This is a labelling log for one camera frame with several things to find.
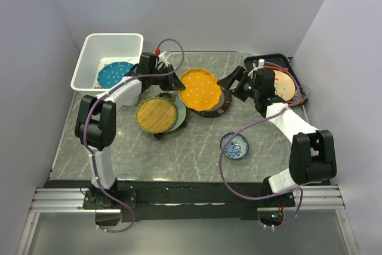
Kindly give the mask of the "pale green plate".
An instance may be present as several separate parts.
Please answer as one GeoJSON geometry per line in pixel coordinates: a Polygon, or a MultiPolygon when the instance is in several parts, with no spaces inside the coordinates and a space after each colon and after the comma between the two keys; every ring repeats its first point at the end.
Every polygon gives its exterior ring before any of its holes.
{"type": "Polygon", "coordinates": [[[175,95],[173,93],[162,93],[161,96],[173,102],[177,109],[177,119],[175,120],[175,123],[172,125],[172,127],[169,130],[167,130],[167,133],[169,133],[180,128],[183,125],[186,119],[187,108],[178,95],[175,95]]]}

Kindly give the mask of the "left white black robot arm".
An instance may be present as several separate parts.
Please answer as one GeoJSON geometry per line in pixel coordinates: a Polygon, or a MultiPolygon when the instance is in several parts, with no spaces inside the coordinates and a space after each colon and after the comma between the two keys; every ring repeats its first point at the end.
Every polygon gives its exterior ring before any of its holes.
{"type": "Polygon", "coordinates": [[[85,196],[89,202],[104,208],[124,205],[118,197],[110,151],[117,132],[117,111],[122,106],[137,104],[140,94],[153,85],[163,91],[185,88],[176,75],[176,69],[168,63],[170,55],[169,51],[161,50],[143,52],[139,62],[120,78],[115,74],[109,75],[110,89],[96,96],[81,98],[75,136],[90,160],[92,179],[90,191],[85,196]]]}

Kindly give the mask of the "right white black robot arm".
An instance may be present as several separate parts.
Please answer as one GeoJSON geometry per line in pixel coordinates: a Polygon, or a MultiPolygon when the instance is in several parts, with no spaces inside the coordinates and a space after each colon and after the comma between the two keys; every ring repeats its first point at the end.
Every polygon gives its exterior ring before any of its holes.
{"type": "Polygon", "coordinates": [[[217,84],[239,100],[253,99],[256,111],[262,116],[256,123],[271,122],[291,142],[288,168],[266,178],[260,196],[243,195],[223,180],[229,191],[243,199],[262,200],[268,206],[275,206],[283,194],[337,175],[332,133],[308,124],[292,110],[291,104],[276,95],[273,70],[258,68],[254,77],[250,77],[242,66],[238,66],[217,84]]]}

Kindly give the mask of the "black rectangular tray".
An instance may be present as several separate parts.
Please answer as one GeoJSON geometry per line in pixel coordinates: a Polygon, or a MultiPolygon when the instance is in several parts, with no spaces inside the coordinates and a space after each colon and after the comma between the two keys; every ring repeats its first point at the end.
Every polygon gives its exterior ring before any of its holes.
{"type": "MultiPolygon", "coordinates": [[[[301,86],[300,81],[298,80],[295,72],[293,71],[293,68],[291,66],[290,59],[281,54],[266,54],[266,55],[260,55],[260,56],[249,56],[245,58],[244,65],[248,73],[253,76],[253,73],[250,73],[252,70],[252,63],[255,60],[265,59],[264,68],[271,69],[271,70],[279,70],[281,72],[286,73],[288,76],[292,78],[292,80],[295,80],[297,83],[297,86],[301,86]]],[[[287,103],[293,103],[294,97],[290,101],[286,101],[287,103]]]]}

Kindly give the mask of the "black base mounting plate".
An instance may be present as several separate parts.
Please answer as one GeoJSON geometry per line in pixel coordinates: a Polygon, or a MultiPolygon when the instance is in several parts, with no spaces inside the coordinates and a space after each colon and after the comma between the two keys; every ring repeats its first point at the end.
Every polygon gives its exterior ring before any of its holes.
{"type": "Polygon", "coordinates": [[[116,226],[132,219],[185,220],[225,219],[257,220],[259,208],[294,207],[291,192],[274,198],[250,201],[243,199],[221,182],[116,182],[110,194],[121,204],[109,199],[88,181],[49,180],[45,188],[80,188],[84,210],[96,210],[95,222],[100,226],[116,226]]]}

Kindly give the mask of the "dark brown patterned plate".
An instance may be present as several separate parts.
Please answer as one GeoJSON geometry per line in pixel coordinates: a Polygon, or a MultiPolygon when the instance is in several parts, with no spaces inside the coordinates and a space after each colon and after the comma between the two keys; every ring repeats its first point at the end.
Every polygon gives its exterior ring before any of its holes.
{"type": "Polygon", "coordinates": [[[230,93],[230,91],[227,91],[224,88],[221,88],[221,96],[220,96],[219,103],[217,105],[215,105],[210,110],[203,110],[199,112],[192,109],[192,112],[204,118],[216,118],[224,114],[229,109],[231,103],[232,103],[232,94],[230,93]]]}

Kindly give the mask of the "yellow dotted scalloped plate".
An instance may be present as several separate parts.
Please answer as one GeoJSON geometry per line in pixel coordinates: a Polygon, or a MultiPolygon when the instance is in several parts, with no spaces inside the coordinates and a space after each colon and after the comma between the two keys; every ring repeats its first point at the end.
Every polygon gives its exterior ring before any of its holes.
{"type": "Polygon", "coordinates": [[[222,91],[211,72],[202,68],[189,69],[181,75],[180,81],[186,88],[180,90],[178,96],[189,109],[202,112],[219,103],[222,91]]]}

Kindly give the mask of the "teal dotted scalloped plate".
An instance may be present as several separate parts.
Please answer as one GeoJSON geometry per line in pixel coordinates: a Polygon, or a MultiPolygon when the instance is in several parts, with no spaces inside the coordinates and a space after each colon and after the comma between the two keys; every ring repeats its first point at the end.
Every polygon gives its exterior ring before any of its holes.
{"type": "Polygon", "coordinates": [[[134,65],[129,62],[113,62],[105,65],[97,75],[100,88],[110,89],[118,84],[134,65]]]}

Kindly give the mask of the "woven bamboo plate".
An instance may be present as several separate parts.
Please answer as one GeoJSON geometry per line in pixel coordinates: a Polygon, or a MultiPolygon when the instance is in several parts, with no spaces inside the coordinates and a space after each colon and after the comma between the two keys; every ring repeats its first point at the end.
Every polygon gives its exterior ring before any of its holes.
{"type": "Polygon", "coordinates": [[[177,119],[175,104],[163,97],[151,97],[142,101],[135,112],[137,125],[151,134],[168,131],[177,119]]]}

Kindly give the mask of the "clear plastic cup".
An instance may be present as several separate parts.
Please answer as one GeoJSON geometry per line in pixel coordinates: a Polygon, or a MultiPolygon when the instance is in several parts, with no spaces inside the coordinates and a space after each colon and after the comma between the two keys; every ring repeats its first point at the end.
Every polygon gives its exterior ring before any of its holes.
{"type": "Polygon", "coordinates": [[[295,92],[294,101],[303,104],[311,95],[311,90],[307,86],[299,86],[298,90],[295,92]]]}

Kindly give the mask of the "white plastic bin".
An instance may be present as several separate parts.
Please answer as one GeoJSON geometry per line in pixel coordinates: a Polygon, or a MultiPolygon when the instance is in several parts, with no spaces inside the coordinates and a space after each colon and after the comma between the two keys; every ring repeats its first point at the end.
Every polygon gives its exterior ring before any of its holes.
{"type": "Polygon", "coordinates": [[[82,96],[105,91],[98,83],[99,71],[114,62],[139,62],[144,38],[139,33],[94,33],[85,38],[71,88],[82,96]]]}

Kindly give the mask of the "blue white porcelain bowl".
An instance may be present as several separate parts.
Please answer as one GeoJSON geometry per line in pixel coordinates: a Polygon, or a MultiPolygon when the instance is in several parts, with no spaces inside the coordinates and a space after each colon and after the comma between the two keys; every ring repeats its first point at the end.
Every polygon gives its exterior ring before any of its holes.
{"type": "Polygon", "coordinates": [[[244,158],[248,152],[248,140],[242,134],[238,134],[227,144],[223,154],[230,159],[239,160],[244,158]]]}

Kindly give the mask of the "aluminium rail frame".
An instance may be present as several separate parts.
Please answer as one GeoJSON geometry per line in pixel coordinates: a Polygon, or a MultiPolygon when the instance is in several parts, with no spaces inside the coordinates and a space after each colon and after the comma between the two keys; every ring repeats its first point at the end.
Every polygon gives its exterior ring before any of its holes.
{"type": "MultiPolygon", "coordinates": [[[[119,208],[101,209],[100,207],[84,207],[89,199],[84,193],[88,189],[80,188],[37,188],[29,208],[27,223],[17,249],[17,254],[27,254],[42,213],[101,213],[120,214],[119,208]]],[[[296,204],[301,203],[300,210],[334,210],[346,245],[347,254],[359,254],[358,245],[349,222],[346,206],[340,188],[333,186],[303,186],[303,196],[295,191],[290,196],[296,204]]]]}

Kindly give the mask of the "beige leaf pattern plate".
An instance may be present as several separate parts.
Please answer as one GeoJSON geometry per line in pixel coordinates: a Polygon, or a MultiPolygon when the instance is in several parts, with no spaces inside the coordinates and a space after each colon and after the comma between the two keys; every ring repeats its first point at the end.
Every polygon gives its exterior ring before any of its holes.
{"type": "Polygon", "coordinates": [[[290,76],[279,70],[274,70],[275,73],[275,94],[285,101],[290,101],[295,95],[295,84],[290,76]]]}

